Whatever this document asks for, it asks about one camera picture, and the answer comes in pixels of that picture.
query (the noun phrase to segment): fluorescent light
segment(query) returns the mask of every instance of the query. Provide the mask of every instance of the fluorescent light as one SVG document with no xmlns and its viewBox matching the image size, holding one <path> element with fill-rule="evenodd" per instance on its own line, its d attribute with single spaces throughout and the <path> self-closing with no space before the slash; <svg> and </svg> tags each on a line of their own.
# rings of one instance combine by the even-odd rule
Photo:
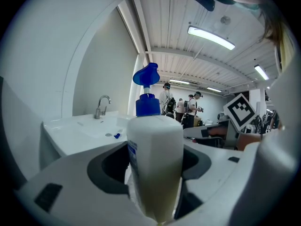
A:
<svg viewBox="0 0 301 226">
<path fill-rule="evenodd" d="M 254 69 L 257 70 L 257 72 L 265 79 L 265 80 L 268 80 L 268 76 L 267 74 L 263 71 L 263 69 L 259 66 L 259 65 L 256 65 L 254 66 Z"/>
<path fill-rule="evenodd" d="M 219 90 L 219 89 L 214 89 L 214 88 L 211 88 L 211 87 L 207 87 L 207 89 L 210 89 L 210 90 L 213 90 L 213 91 L 216 91 L 216 92 L 221 92 L 221 90 Z"/>
<path fill-rule="evenodd" d="M 218 36 L 212 32 L 206 31 L 204 29 L 200 29 L 194 26 L 188 27 L 188 34 L 195 35 L 207 40 L 211 40 L 212 42 L 218 43 L 227 49 L 233 50 L 235 48 L 235 45 L 231 43 L 230 41 L 222 38 L 221 36 Z"/>
<path fill-rule="evenodd" d="M 187 84 L 187 85 L 189 84 L 189 82 L 186 82 L 186 81 L 177 81 L 177 80 L 172 80 L 172 79 L 170 79 L 169 81 L 183 83 L 183 84 Z"/>
</svg>

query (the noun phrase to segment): man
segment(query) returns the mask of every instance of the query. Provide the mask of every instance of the man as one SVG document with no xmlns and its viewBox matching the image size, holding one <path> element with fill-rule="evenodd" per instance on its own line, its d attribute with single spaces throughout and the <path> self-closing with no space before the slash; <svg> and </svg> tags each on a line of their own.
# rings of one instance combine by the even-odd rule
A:
<svg viewBox="0 0 301 226">
<path fill-rule="evenodd" d="M 199 91 L 197 91 L 194 94 L 194 96 L 189 95 L 188 113 L 186 115 L 186 121 L 183 125 L 184 129 L 193 127 L 194 117 L 197 114 L 197 111 L 201 111 L 201 109 L 198 108 L 198 104 L 196 101 L 200 98 L 201 95 L 202 94 Z"/>
<path fill-rule="evenodd" d="M 170 83 L 165 83 L 163 89 L 164 91 L 162 91 L 159 95 L 161 114 L 163 114 L 164 106 L 167 104 L 168 100 L 173 97 L 173 94 L 169 92 Z"/>
<path fill-rule="evenodd" d="M 175 108 L 175 119 L 181 123 L 182 117 L 184 115 L 184 101 L 179 99 L 179 102 Z"/>
</svg>

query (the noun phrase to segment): white corrugated ceiling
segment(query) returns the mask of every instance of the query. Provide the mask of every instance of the white corrugated ceiling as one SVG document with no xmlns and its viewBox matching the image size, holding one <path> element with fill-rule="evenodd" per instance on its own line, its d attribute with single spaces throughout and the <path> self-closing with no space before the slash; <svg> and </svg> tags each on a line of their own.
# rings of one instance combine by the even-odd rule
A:
<svg viewBox="0 0 301 226">
<path fill-rule="evenodd" d="M 161 48 L 168 48 L 172 51 L 150 54 L 150 59 L 158 64 L 162 82 L 180 78 L 204 87 L 224 89 L 256 79 L 263 80 L 254 69 L 256 64 L 264 68 L 270 79 L 277 77 L 274 46 L 267 40 L 258 42 L 263 34 L 263 25 L 258 16 L 247 9 L 217 1 L 213 12 L 208 12 L 195 0 L 134 2 L 142 8 L 138 16 L 142 24 L 143 21 L 146 24 L 147 33 L 145 28 L 143 32 L 149 39 L 148 50 L 158 48 L 160 52 Z M 230 17 L 229 25 L 221 23 L 223 16 Z M 189 25 L 227 38 L 236 47 L 228 50 L 212 41 L 189 35 Z M 191 57 L 174 53 L 178 51 L 185 51 Z"/>
</svg>

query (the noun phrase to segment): sink basin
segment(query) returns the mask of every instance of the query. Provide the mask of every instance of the sink basin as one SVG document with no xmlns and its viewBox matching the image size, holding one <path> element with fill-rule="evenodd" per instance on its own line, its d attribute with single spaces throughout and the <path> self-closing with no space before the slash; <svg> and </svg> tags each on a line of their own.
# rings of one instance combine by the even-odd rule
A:
<svg viewBox="0 0 301 226">
<path fill-rule="evenodd" d="M 43 122 L 54 148 L 63 157 L 100 146 L 127 140 L 127 123 L 134 116 L 107 112 L 100 119 L 94 115 L 80 115 Z"/>
</svg>

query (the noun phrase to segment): small blue cap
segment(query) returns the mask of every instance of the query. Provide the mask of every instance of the small blue cap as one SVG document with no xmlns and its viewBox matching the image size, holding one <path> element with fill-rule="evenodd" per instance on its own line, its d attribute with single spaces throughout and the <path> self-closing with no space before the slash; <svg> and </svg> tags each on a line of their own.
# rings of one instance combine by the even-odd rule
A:
<svg viewBox="0 0 301 226">
<path fill-rule="evenodd" d="M 144 88 L 149 88 L 150 85 L 156 84 L 160 80 L 157 69 L 158 65 L 156 63 L 149 63 L 146 67 L 134 74 L 133 81 L 137 85 L 143 85 Z"/>
<path fill-rule="evenodd" d="M 144 88 L 149 88 L 150 85 L 153 85 L 160 80 L 157 68 L 158 65 L 156 63 L 149 63 L 145 68 L 134 74 L 133 81 L 138 85 L 143 85 Z M 160 114 L 160 102 L 153 94 L 140 95 L 140 99 L 136 101 L 137 116 Z"/>
</svg>

